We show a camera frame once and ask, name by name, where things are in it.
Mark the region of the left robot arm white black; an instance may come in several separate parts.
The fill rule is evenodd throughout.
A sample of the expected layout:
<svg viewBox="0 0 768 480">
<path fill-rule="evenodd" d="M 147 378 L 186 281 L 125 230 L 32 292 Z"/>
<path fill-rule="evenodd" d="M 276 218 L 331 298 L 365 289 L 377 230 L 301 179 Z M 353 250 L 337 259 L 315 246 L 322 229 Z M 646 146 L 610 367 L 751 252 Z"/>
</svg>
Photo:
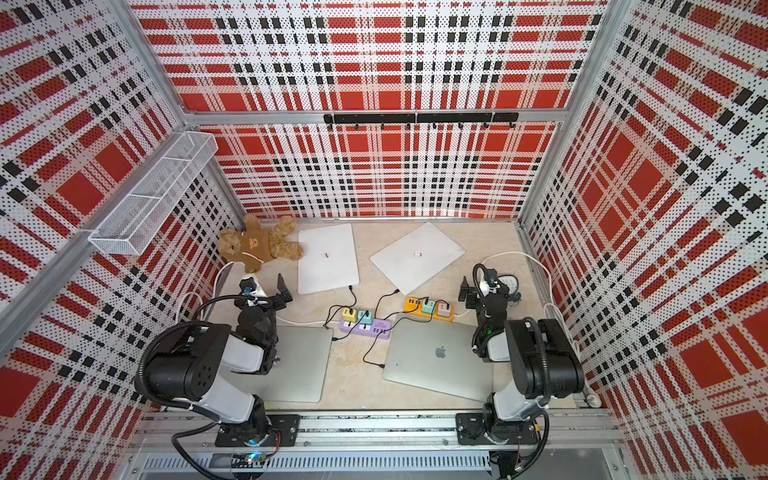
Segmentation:
<svg viewBox="0 0 768 480">
<path fill-rule="evenodd" d="M 212 420 L 220 428 L 218 447 L 294 445 L 299 416 L 269 416 L 262 398 L 219 372 L 265 376 L 279 361 L 276 312 L 293 296 L 281 275 L 276 287 L 269 296 L 255 275 L 246 275 L 237 294 L 203 302 L 189 320 L 158 334 L 138 362 L 138 393 Z"/>
</svg>

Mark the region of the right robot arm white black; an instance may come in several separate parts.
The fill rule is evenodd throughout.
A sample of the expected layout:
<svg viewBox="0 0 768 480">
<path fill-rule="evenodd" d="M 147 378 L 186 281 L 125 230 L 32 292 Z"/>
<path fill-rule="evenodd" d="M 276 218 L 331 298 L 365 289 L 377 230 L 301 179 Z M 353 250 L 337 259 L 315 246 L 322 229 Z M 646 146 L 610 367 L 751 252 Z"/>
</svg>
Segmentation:
<svg viewBox="0 0 768 480">
<path fill-rule="evenodd" d="M 512 381 L 488 395 L 479 414 L 458 414 L 458 443 L 544 445 L 547 409 L 584 388 L 581 362 L 557 319 L 513 319 L 508 306 L 518 296 L 510 275 L 478 263 L 472 281 L 463 281 L 459 300 L 475 312 L 471 351 L 485 363 L 507 363 Z"/>
</svg>

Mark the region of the teal usb charger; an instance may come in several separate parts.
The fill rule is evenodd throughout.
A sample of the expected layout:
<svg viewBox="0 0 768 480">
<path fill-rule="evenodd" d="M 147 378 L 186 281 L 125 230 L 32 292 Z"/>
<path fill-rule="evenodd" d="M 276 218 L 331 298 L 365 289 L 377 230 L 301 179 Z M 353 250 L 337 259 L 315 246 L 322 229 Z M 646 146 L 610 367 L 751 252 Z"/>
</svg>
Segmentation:
<svg viewBox="0 0 768 480">
<path fill-rule="evenodd" d="M 357 312 L 357 323 L 359 325 L 372 325 L 373 313 L 369 310 L 360 310 Z"/>
</svg>

